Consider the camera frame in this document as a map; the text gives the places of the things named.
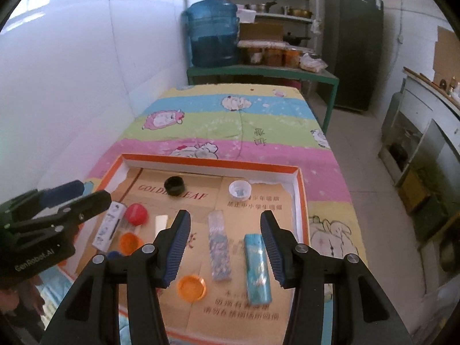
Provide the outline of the gold lighter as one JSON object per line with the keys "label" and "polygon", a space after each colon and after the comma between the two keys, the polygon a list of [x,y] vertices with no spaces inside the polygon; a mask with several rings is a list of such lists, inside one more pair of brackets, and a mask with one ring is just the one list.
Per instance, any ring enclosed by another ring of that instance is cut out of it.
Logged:
{"label": "gold lighter", "polygon": [[164,231],[167,228],[168,215],[158,215],[155,217],[154,221],[154,231],[155,235],[158,235],[161,231]]}

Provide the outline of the orange bottle cap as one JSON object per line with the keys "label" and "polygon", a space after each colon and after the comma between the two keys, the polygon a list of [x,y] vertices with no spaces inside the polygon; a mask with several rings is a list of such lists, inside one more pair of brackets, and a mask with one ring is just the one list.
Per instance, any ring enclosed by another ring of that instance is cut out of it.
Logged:
{"label": "orange bottle cap", "polygon": [[130,256],[142,245],[143,240],[132,232],[126,232],[118,239],[119,251],[125,256]]}
{"label": "orange bottle cap", "polygon": [[183,301],[193,303],[205,297],[207,286],[202,277],[186,275],[177,282],[177,292]]}

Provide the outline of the teal lighter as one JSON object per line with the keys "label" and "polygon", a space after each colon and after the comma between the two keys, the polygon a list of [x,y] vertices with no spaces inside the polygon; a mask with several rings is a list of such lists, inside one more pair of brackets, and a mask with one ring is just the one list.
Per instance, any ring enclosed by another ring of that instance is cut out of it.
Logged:
{"label": "teal lighter", "polygon": [[271,303],[271,284],[262,236],[260,234],[246,234],[244,237],[244,252],[246,293],[249,304],[259,306]]}

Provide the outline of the white cartoon lighter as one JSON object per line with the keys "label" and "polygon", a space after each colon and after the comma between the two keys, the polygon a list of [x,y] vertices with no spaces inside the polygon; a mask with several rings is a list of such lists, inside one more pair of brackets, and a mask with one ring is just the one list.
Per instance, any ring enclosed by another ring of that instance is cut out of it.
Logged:
{"label": "white cartoon lighter", "polygon": [[123,219],[126,209],[127,207],[124,204],[112,201],[94,236],[93,247],[99,251],[107,252],[112,243],[116,228]]}

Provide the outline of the red bottle cap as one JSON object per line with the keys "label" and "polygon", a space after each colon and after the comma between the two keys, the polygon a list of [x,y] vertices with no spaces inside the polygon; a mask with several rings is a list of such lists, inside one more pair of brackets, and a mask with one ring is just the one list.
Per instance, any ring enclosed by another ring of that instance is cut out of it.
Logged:
{"label": "red bottle cap", "polygon": [[126,209],[124,217],[132,226],[138,227],[147,223],[149,216],[147,209],[142,204],[134,203]]}

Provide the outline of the clear glitter lighter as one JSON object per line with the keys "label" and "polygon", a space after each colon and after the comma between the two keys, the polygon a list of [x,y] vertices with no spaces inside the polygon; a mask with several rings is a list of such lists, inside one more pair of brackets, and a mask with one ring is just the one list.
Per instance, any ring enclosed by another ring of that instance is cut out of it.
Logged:
{"label": "clear glitter lighter", "polygon": [[212,278],[216,281],[231,279],[229,239],[225,233],[224,214],[215,210],[208,215],[209,252]]}

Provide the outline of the black bottle cap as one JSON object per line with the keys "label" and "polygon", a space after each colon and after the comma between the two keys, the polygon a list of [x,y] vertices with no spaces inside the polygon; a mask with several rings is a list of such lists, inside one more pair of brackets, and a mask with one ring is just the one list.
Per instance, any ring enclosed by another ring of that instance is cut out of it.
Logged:
{"label": "black bottle cap", "polygon": [[171,176],[164,181],[164,190],[169,196],[180,196],[185,191],[185,182],[181,176]]}

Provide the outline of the white bottle cap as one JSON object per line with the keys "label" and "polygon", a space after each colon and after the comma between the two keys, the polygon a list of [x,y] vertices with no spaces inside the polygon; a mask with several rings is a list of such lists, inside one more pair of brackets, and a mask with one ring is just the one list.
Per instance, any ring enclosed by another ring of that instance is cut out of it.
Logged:
{"label": "white bottle cap", "polygon": [[233,181],[229,185],[229,194],[234,201],[245,202],[251,197],[252,186],[244,180]]}

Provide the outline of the orange rimmed cardboard tray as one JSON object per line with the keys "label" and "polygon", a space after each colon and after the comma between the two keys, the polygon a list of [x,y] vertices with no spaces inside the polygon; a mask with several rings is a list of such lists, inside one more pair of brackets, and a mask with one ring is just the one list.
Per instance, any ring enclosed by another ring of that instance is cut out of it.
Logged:
{"label": "orange rimmed cardboard tray", "polygon": [[140,204],[147,222],[120,221],[108,250],[128,254],[170,227],[179,210],[191,229],[177,277],[159,292],[172,344],[280,344],[292,294],[273,277],[260,216],[308,239],[306,192],[294,166],[205,158],[120,155],[94,189],[124,206]]}

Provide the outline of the colourful cartoon bed sheet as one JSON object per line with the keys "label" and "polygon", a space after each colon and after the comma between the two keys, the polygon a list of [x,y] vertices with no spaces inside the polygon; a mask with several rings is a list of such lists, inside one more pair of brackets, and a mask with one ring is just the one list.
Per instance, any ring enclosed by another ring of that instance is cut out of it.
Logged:
{"label": "colourful cartoon bed sheet", "polygon": [[306,192],[307,241],[324,256],[365,257],[350,193],[301,93],[291,87],[197,85],[163,93],[93,167],[103,175],[123,154],[294,166]]}

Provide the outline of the white kitchen counter cabinet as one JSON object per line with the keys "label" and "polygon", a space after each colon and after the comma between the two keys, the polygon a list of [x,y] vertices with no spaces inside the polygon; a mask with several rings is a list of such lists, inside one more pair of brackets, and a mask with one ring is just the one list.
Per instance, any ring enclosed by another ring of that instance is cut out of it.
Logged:
{"label": "white kitchen counter cabinet", "polygon": [[425,243],[459,212],[459,107],[423,75],[403,72],[378,156]]}

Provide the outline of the green side table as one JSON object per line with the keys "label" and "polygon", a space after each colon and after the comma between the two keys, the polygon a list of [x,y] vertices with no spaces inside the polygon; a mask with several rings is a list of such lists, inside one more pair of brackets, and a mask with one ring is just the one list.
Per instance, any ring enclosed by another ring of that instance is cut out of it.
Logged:
{"label": "green side table", "polygon": [[319,72],[308,72],[303,69],[273,66],[234,65],[216,68],[200,68],[192,66],[187,69],[186,75],[189,85],[195,84],[196,77],[203,76],[263,76],[267,78],[291,79],[300,81],[309,80],[312,82],[327,84],[331,86],[331,92],[322,125],[324,134],[327,133],[331,121],[339,85],[339,78],[326,69],[323,69]]}

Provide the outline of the plastic bag on table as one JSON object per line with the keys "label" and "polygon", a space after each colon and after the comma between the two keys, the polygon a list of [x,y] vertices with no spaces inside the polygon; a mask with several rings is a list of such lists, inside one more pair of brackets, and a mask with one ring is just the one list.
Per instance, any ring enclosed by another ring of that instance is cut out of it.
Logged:
{"label": "plastic bag on table", "polygon": [[299,68],[307,72],[319,73],[327,68],[327,63],[321,58],[313,58],[310,54],[305,53],[299,59]]}

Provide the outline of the blue water jug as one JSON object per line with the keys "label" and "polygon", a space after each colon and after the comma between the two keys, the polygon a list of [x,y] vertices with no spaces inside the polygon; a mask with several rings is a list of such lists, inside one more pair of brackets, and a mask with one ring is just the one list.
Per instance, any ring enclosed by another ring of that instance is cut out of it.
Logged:
{"label": "blue water jug", "polygon": [[186,11],[194,67],[233,66],[238,61],[237,5],[227,0],[203,0]]}

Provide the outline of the cardboard box on table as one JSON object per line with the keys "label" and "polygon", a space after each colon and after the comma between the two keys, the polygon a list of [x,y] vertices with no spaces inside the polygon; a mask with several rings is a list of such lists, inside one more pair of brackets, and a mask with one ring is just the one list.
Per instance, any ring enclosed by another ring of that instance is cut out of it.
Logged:
{"label": "cardboard box on table", "polygon": [[283,41],[283,26],[278,23],[240,23],[241,41]]}

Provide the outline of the dark refrigerator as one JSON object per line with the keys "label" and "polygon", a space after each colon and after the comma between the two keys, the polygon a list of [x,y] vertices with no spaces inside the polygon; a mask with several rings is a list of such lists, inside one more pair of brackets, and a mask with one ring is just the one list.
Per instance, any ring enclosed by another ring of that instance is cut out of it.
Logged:
{"label": "dark refrigerator", "polygon": [[324,0],[322,58],[339,78],[335,105],[364,112],[377,84],[384,33],[382,0]]}

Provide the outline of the cardboard sheet on wall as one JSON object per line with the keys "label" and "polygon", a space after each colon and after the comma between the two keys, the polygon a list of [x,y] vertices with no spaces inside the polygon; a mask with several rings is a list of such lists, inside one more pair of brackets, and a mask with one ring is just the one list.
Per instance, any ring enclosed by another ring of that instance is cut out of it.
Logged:
{"label": "cardboard sheet on wall", "polygon": [[460,42],[450,30],[437,27],[437,41],[434,50],[434,83],[438,86],[442,80],[449,84],[452,77],[459,81]]}

